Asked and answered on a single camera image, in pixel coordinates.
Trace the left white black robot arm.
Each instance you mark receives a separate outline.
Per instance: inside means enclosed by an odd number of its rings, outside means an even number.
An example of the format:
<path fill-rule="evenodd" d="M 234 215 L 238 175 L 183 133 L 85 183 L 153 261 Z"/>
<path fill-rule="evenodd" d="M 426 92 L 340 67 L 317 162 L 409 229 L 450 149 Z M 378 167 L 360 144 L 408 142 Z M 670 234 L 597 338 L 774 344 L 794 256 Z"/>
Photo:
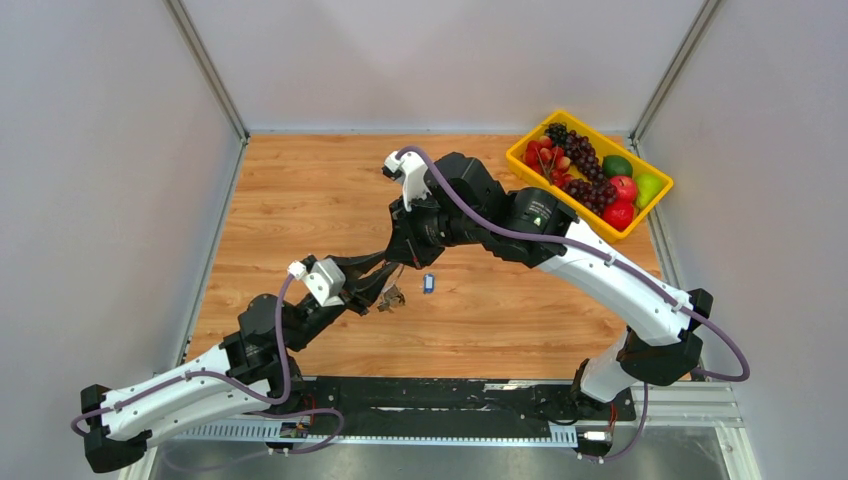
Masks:
<path fill-rule="evenodd" d="M 279 293 L 252 299 L 238 330 L 205 353 L 136 385 L 84 388 L 72 429 L 89 466 L 121 470 L 181 432 L 234 415 L 297 412 L 307 402 L 293 353 L 343 313 L 367 314 L 398 267 L 381 251 L 296 261 Z"/>

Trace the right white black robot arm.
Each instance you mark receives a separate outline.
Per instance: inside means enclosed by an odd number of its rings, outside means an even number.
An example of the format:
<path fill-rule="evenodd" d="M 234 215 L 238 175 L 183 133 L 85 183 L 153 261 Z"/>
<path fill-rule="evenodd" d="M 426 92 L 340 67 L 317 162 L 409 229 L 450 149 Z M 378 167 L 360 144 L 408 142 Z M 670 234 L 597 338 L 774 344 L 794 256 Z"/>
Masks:
<path fill-rule="evenodd" d="M 383 173 L 402 186 L 390 206 L 387 261 L 422 269 L 448 248 L 480 245 L 579 287 L 625 321 L 622 337 L 574 375 L 571 403 L 580 415 L 598 416 L 636 382 L 668 386 L 697 367 L 703 342 L 694 331 L 711 296 L 648 274 L 548 191 L 507 192 L 476 158 L 429 161 L 414 147 L 389 154 Z"/>

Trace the metal keyring with keys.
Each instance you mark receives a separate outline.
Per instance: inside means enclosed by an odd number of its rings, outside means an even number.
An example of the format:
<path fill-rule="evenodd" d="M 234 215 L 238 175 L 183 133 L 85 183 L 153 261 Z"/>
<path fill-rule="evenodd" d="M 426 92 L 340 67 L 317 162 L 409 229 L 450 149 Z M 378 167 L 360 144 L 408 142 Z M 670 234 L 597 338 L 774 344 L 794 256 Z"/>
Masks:
<path fill-rule="evenodd" d="M 398 266 L 389 276 L 387 283 L 383 286 L 379 302 L 377 304 L 377 310 L 379 312 L 393 313 L 395 309 L 406 305 L 405 296 L 400 287 L 397 285 L 399 279 L 403 275 L 404 269 L 404 266 Z"/>

